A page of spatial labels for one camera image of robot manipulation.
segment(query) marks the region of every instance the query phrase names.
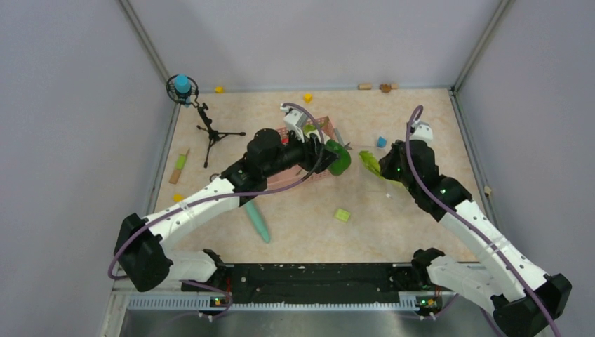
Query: microphone stand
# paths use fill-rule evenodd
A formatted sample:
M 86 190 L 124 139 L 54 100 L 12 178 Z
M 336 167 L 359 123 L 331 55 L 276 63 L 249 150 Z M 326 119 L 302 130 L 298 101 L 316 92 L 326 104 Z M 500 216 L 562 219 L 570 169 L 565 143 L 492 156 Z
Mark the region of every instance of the microphone stand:
M 223 138 L 227 137 L 227 136 L 245 136 L 246 133 L 245 132 L 219 132 L 217 130 L 214 130 L 210 125 L 213 123 L 213 120 L 208 118 L 208 116 L 206 115 L 206 110 L 208 110 L 208 106 L 206 103 L 203 103 L 202 105 L 198 104 L 198 102 L 194 101 L 192 103 L 192 106 L 194 106 L 198 112 L 199 112 L 199 116 L 201 117 L 201 119 L 203 120 L 203 123 L 205 124 L 206 128 L 197 125 L 196 127 L 199 130 L 205 131 L 208 133 L 208 147 L 206 148 L 206 159 L 205 159 L 205 164 L 204 167 L 206 169 L 206 167 L 208 166 L 208 155 L 210 154 L 210 149 L 217 144 L 220 140 L 222 140 Z

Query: yellow block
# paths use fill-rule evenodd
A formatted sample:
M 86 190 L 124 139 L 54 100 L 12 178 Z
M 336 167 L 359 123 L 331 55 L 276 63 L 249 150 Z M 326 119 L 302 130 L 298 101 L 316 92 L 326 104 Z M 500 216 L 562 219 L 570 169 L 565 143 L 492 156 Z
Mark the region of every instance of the yellow block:
M 175 201 L 175 202 L 180 202 L 180 201 L 184 200 L 184 196 L 176 193 L 173 195 L 173 197 L 171 199 L 173 199 L 173 201 Z

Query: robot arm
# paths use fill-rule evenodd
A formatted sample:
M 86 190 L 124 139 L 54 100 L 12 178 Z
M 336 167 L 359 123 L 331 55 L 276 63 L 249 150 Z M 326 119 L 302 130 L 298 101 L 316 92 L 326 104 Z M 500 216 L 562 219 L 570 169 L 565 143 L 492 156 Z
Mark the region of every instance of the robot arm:
M 262 129 L 248 143 L 244 156 L 202 190 L 143 219 L 135 213 L 124 219 L 114 255 L 136 231 L 148 222 L 153 223 L 118 259 L 138 291 L 153 289 L 165 279 L 207 281 L 217 269 L 216 256 L 199 253 L 198 257 L 195 255 L 190 259 L 171 252 L 171 249 L 186 234 L 211 218 L 243 206 L 254 198 L 246 192 L 265 191 L 268 177 L 294 165 L 314 173 L 328 168 L 332 174 L 341 174 L 347 169 L 351 162 L 347 151 L 336 148 L 337 144 L 328 136 L 324 136 L 323 144 L 314 133 L 302 132 L 302 129 L 307 129 L 304 127 L 307 118 L 303 112 L 291 109 L 284 112 L 289 130 L 285 145 L 277 131 Z M 210 200 L 198 203 L 205 198 Z
M 397 140 L 380 160 L 381 174 L 386 179 L 403 183 L 415 203 L 438 223 L 448 228 L 477 257 L 486 271 L 473 270 L 454 261 L 438 249 L 419 250 L 412 261 L 419 283 L 435 284 L 452 289 L 493 314 L 498 326 L 508 336 L 534 336 L 547 326 L 547 321 L 533 299 L 527 296 L 519 280 L 508 270 L 497 252 L 501 252 L 527 285 L 542 300 L 550 315 L 562 314 L 570 295 L 570 282 L 562 275 L 549 276 L 523 256 L 481 212 L 471 194 L 454 178 L 439 174 L 429 125 L 416 121 L 410 130 L 410 152 L 422 182 L 430 192 L 456 214 L 468 220 L 492 244 L 471 230 L 435 203 L 419 186 L 409 167 L 406 144 Z

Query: brown small object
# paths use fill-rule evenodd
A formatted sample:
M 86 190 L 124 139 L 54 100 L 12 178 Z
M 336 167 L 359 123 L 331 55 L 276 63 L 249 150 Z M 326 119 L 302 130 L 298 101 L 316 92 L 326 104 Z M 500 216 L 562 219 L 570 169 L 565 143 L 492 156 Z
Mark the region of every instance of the brown small object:
M 178 170 L 177 168 L 173 170 L 171 173 L 171 177 L 169 177 L 170 184 L 177 184 L 178 179 L 180 179 L 180 175 L 182 174 L 182 170 Z
M 390 93 L 391 85 L 390 84 L 380 84 L 380 91 L 383 93 Z
M 359 90 L 372 90 L 372 84 L 371 83 L 362 83 L 362 84 L 358 85 L 357 88 Z

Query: marble-patterned surface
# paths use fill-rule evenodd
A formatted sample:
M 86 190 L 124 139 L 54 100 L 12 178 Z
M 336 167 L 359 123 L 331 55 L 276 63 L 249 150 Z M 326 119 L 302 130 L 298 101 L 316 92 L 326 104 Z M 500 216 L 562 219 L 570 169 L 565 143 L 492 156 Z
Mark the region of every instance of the marble-patterned surface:
M 201 95 L 209 106 L 213 127 L 246 131 L 246 137 L 228 137 L 212 150 L 203 168 L 207 134 L 198 131 L 196 110 L 182 108 L 178 119 L 157 209 L 172 204 L 172 196 L 192 195 L 239 159 L 246 144 L 261 128 L 283 126 L 282 102 L 304 105 L 315 117 L 329 116 L 345 141 L 360 145 L 352 152 L 352 167 L 337 178 L 301 185 L 282 194 L 262 196 L 257 205 L 267 221 L 271 242 L 254 230 L 246 212 L 235 209 L 212 219 L 177 245 L 184 251 L 210 248 L 226 263 L 403 262 L 418 248 L 436 247 L 461 261 L 476 260 L 467 248 L 432 217 L 419 210 L 404 190 L 386 197 L 387 186 L 368 175 L 357 160 L 361 146 L 371 147 L 378 136 L 404 139 L 404 128 L 415 106 L 424 105 L 423 121 L 434 130 L 436 163 L 441 172 L 456 177 L 479 200 L 469 159 L 462 142 L 448 92 L 445 89 L 374 91 L 316 91 L 306 104 L 304 92 L 225 93 Z M 177 185 L 168 182 L 181 148 L 190 154 Z M 351 212 L 349 222 L 333 218 L 337 207 Z

